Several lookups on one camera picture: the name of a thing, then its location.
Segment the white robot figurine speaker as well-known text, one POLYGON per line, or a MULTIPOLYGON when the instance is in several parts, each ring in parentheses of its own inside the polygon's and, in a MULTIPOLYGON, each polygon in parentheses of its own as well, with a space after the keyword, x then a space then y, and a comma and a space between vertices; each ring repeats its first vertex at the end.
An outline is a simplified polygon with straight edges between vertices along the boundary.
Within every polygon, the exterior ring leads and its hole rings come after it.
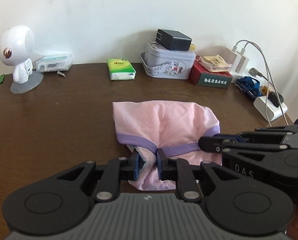
POLYGON ((35 36, 25 25, 17 25, 5 31, 0 38, 0 60, 13 68, 13 94, 24 94, 36 88, 44 75, 33 69, 30 56, 33 52, 35 36))

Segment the red green gift box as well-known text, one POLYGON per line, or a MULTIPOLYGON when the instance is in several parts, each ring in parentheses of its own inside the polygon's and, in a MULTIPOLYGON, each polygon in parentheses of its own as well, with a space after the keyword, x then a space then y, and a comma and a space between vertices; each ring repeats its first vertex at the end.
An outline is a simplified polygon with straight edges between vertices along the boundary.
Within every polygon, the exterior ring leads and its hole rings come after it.
POLYGON ((232 75, 229 72, 209 72, 196 57, 189 79, 196 86, 227 89, 232 81, 232 75))

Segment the clear plastic case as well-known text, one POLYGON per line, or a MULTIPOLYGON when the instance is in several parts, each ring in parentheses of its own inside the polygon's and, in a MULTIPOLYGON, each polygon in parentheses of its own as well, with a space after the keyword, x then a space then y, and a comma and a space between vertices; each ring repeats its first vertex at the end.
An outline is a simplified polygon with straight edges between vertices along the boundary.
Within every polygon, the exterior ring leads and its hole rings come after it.
POLYGON ((36 62, 36 70, 40 73, 68 71, 73 65, 73 62, 73 54, 49 55, 36 62))

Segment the black power adapter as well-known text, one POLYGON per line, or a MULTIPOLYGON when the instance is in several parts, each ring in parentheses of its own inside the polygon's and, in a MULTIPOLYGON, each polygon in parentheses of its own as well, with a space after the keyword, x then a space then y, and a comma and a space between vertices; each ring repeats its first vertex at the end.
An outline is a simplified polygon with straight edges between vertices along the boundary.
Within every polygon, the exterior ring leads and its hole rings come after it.
POLYGON ((158 29, 156 42, 168 50, 188 51, 192 39, 187 35, 175 30, 158 29))

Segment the white power strip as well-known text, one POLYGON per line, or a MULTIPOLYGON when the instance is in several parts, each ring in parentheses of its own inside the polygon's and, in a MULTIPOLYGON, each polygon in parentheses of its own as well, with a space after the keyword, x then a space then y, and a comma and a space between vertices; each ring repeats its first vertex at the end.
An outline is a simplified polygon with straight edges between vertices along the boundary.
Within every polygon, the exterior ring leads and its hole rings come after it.
POLYGON ((266 121, 272 122, 286 114, 288 107, 284 103, 283 97, 281 94, 279 95, 281 103, 279 106, 279 101, 271 85, 269 86, 268 98, 266 97, 267 81, 265 77, 258 75, 253 77, 246 72, 239 74, 235 71, 231 71, 230 74, 232 75, 231 82, 252 101, 255 109, 266 121))

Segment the white charger left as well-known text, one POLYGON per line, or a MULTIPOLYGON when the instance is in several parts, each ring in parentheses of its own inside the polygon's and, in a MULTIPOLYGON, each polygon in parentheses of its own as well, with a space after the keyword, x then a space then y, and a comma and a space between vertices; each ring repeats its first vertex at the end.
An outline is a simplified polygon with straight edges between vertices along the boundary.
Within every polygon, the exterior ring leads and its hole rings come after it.
POLYGON ((240 73, 240 61, 242 56, 237 52, 237 47, 233 46, 232 48, 225 47, 225 58, 226 62, 232 65, 231 70, 234 70, 237 73, 240 73))

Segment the pink blue purple mesh garment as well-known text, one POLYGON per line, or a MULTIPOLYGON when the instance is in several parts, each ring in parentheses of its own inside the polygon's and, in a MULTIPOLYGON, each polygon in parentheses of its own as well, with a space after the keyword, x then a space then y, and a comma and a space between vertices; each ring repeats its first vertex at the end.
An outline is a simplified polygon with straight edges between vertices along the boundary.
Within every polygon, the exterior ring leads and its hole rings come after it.
POLYGON ((158 149, 166 157, 182 158, 191 165, 207 160, 218 165, 221 156, 202 151, 200 137, 220 133, 220 122, 208 107, 195 102, 144 101, 113 102, 113 118, 118 142, 131 151, 137 150, 143 167, 129 183, 141 191, 175 189, 175 182, 161 180, 157 171, 158 149))

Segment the white charger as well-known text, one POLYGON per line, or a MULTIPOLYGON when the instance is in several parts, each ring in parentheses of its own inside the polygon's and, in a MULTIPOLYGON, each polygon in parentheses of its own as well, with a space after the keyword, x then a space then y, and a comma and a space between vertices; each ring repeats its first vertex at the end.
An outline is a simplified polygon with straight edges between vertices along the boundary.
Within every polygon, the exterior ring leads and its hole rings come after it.
POLYGON ((240 73, 240 61, 242 56, 237 52, 237 47, 233 46, 232 48, 225 47, 225 58, 226 62, 232 65, 231 70, 234 70, 237 73, 240 73))
POLYGON ((246 66, 249 63, 249 58, 244 55, 244 49, 242 49, 238 54, 240 55, 240 61, 236 67, 236 72, 239 74, 242 74, 244 70, 246 69, 246 66))

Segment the yellow snack packet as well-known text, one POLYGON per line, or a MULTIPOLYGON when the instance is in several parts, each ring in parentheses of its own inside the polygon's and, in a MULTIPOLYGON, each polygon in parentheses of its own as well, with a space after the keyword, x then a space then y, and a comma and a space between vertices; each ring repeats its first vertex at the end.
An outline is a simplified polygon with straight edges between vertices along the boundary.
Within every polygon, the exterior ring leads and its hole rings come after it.
POLYGON ((196 60, 212 73, 228 72, 232 68, 232 64, 227 63, 220 55, 197 56, 196 60))

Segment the floral tin box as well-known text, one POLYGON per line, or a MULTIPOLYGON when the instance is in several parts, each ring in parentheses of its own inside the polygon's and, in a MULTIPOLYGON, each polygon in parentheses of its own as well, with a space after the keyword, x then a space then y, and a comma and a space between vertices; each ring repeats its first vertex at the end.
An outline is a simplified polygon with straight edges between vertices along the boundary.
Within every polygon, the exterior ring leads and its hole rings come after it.
POLYGON ((194 51, 168 50, 156 41, 147 41, 140 55, 146 74, 153 78, 187 80, 193 67, 194 51))

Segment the green tissue pack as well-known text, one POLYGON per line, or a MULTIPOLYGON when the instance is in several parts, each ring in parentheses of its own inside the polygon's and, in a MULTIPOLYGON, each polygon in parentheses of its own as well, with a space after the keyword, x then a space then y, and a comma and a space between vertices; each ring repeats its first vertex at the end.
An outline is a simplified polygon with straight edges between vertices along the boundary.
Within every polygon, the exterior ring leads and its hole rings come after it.
POLYGON ((137 72, 127 59, 108 59, 107 66, 112 81, 135 79, 137 72))

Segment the white charger right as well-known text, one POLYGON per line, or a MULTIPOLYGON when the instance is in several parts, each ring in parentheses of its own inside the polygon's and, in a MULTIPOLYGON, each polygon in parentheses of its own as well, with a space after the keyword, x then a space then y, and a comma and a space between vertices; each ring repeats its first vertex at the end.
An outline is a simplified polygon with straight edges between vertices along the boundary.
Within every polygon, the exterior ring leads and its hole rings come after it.
POLYGON ((244 49, 242 49, 238 54, 240 55, 240 61, 236 67, 236 72, 239 74, 242 74, 244 70, 246 69, 246 66, 249 63, 249 58, 244 55, 244 49))

